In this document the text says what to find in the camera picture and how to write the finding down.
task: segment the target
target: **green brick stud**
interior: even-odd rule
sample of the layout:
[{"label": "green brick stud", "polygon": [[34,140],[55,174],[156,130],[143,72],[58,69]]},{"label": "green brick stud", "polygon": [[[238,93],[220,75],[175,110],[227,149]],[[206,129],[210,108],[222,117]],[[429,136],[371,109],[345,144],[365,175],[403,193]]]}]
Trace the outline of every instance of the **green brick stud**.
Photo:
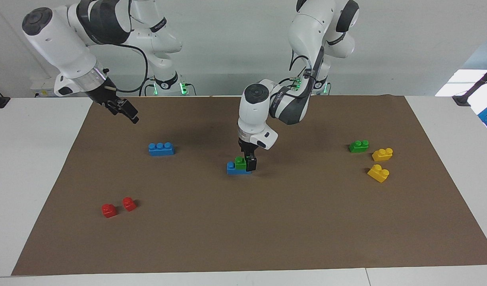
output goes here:
[{"label": "green brick stud", "polygon": [[240,156],[235,158],[235,169],[236,170],[246,170],[247,169],[246,161]]},{"label": "green brick stud", "polygon": [[353,143],[351,143],[351,145],[349,145],[349,152],[352,152],[352,153],[366,152],[368,148],[369,148],[369,141],[357,140],[357,141],[354,141]]}]

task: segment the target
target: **green light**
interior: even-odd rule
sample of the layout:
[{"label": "green light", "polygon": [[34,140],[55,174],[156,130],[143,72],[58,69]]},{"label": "green light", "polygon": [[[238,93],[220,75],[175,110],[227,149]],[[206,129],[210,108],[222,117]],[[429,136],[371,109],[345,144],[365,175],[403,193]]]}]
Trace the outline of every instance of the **green light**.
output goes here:
[{"label": "green light", "polygon": [[187,93],[189,93],[187,87],[183,83],[180,83],[180,89],[182,91],[182,95],[186,95]]}]

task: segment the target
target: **white wall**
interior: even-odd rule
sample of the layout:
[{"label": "white wall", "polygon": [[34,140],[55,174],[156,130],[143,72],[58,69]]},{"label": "white wall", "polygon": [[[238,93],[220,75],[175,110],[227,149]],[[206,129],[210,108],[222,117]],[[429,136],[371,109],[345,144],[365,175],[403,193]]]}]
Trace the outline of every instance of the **white wall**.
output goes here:
[{"label": "white wall", "polygon": [[[434,96],[487,39],[487,0],[358,2],[360,19],[351,30],[356,51],[350,58],[334,60],[329,78],[333,94]],[[0,0],[0,12],[10,25],[0,18],[0,89],[23,96],[29,75],[56,75],[54,67],[23,45],[21,21],[36,7],[70,3]],[[295,15],[295,0],[160,3],[184,41],[183,50],[172,57],[198,94],[240,94],[263,77],[280,80],[291,75],[287,29]],[[99,46],[93,53],[111,69],[119,87],[140,82],[143,60],[134,52]],[[301,68],[298,63],[295,70]]]}]

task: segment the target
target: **black base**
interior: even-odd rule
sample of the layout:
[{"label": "black base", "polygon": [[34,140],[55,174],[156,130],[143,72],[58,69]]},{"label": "black base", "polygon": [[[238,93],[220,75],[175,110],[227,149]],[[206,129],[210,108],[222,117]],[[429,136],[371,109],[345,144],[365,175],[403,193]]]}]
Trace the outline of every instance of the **black base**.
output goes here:
[{"label": "black base", "polygon": [[4,99],[4,101],[0,104],[0,108],[4,108],[9,102],[9,100],[11,100],[10,97],[2,97],[2,98]]},{"label": "black base", "polygon": [[456,104],[458,106],[471,106],[469,103],[468,103],[468,100],[465,99],[465,100],[461,100],[463,96],[461,95],[455,95],[455,96],[452,96],[452,98],[454,99],[454,101],[456,102]]}]

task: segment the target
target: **brown table surface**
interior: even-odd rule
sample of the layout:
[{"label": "brown table surface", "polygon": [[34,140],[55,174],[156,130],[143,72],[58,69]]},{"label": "brown table surface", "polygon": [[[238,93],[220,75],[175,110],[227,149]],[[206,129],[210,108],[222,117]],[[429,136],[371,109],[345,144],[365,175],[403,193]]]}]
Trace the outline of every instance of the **brown table surface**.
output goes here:
[{"label": "brown table surface", "polygon": [[[240,155],[239,98],[132,98],[137,125],[93,105],[13,275],[487,264],[487,239],[404,97],[313,97],[305,119]],[[371,148],[352,154],[348,145]],[[149,143],[176,154],[151,157]],[[391,147],[380,184],[371,154]],[[138,208],[124,210],[133,197]],[[100,207],[118,206],[106,219]]]}]

